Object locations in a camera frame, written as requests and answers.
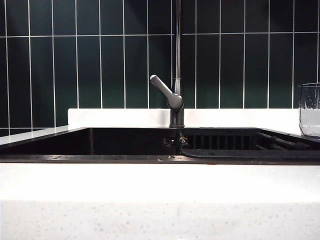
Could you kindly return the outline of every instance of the stainless steel faucet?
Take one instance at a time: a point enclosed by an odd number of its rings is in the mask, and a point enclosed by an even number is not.
[[[176,46],[175,46],[175,78],[172,81],[171,90],[156,75],[150,77],[150,82],[157,87],[166,97],[170,108],[170,128],[184,128],[184,100],[181,79],[181,41],[182,41],[182,11],[181,0],[175,0],[176,11]]]

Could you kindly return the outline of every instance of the faucet handle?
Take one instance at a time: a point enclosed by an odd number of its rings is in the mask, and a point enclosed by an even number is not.
[[[183,107],[184,101],[182,96],[173,93],[158,76],[152,75],[150,77],[150,82],[166,97],[168,100],[168,106],[171,109],[179,110]]]

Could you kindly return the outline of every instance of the speckled countertop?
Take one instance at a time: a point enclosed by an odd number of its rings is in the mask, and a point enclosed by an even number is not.
[[[320,166],[1,163],[1,239],[320,238]]]

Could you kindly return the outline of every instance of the green tiled wall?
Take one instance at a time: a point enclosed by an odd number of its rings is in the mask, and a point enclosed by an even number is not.
[[[182,1],[185,107],[297,108],[298,85],[318,81],[318,4]],[[175,76],[174,10],[174,0],[0,0],[0,133],[66,125],[69,108],[167,108],[148,80]]]

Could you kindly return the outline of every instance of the black sink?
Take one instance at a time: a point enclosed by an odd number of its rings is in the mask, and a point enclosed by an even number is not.
[[[84,128],[0,145],[0,154],[175,155],[173,128]]]
[[[128,162],[130,156],[136,156],[132,159],[138,162],[137,156],[157,156],[146,159],[149,162],[160,159],[161,163],[176,163],[182,156],[192,163],[194,159],[206,159],[201,163],[219,160],[320,162],[320,140],[260,128],[80,128],[0,145],[2,162],[32,159],[35,155],[41,159],[59,155],[77,160]]]

